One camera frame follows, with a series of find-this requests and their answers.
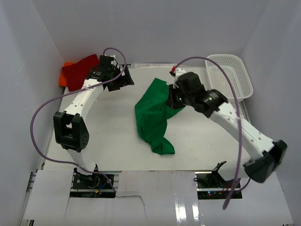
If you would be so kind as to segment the green t shirt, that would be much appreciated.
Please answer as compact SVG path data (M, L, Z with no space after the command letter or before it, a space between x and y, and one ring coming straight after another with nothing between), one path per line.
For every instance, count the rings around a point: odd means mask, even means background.
M172 109L166 102L169 87L166 81L155 78L135 105L135 118L139 137L159 155L175 154L174 146L165 138L167 120L183 108Z

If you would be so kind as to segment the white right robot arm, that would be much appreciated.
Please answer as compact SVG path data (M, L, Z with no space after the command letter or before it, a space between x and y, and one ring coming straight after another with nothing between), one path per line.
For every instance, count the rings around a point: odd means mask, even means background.
M263 183L282 162L287 150L283 140L274 141L257 130L237 112L228 99L215 89L207 90L193 72L172 73L167 105L172 109L191 106L224 128L247 151L250 158L242 164L245 177Z

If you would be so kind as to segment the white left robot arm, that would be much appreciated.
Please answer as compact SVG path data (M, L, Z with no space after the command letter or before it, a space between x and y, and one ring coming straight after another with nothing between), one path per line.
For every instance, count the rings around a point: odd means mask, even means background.
M98 171L97 164L86 150L89 132L85 119L92 105L105 90L120 90L134 84L126 64L118 64L115 55L101 55L99 64L88 72L83 81L83 91L64 111L54 114L55 141L67 150L79 173L90 175Z

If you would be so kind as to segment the folded red t shirt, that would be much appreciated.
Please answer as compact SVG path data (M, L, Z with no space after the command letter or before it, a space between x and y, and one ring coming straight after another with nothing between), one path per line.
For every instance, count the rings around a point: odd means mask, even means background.
M67 88L70 92L82 89L84 80L90 70L97 66L99 59L96 54L89 55L86 58L70 66L62 67L67 80Z

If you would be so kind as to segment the folded orange t shirt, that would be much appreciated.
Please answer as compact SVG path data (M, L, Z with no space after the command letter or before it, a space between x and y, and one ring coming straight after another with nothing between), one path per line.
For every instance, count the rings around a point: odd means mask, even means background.
M64 65L63 65L63 67L70 66L72 64L73 64L72 62L65 62ZM61 70L61 73L60 73L60 76L59 76L58 85L60 87L67 87L67 80L66 80L66 77L65 77L65 75L63 73L63 70Z

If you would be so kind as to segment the white perforated plastic basket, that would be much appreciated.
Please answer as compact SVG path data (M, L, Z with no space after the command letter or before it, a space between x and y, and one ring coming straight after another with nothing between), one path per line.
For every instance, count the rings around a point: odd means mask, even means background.
M253 86L243 61L235 55L215 54L207 58L216 62L226 73L230 80L237 101L241 102L253 94ZM221 92L231 103L235 102L230 85L221 70L212 62L205 61L206 73L211 89Z

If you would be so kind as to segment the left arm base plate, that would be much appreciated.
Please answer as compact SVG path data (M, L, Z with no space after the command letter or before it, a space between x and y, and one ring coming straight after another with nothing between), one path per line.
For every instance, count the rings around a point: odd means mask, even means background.
M70 189L71 198L115 198L110 183L114 189L118 188L118 174L105 174L108 179L99 174L83 175L73 170L73 178Z

